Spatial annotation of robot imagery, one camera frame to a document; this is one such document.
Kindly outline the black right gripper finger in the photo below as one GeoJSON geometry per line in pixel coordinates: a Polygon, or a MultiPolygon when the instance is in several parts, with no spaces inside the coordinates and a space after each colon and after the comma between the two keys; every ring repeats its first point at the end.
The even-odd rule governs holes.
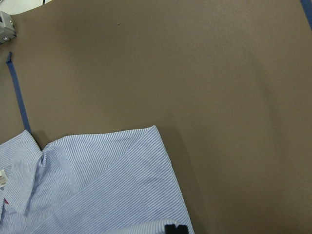
{"type": "Polygon", "coordinates": [[[165,234],[189,234],[188,226],[167,224],[164,226],[165,234]]]}

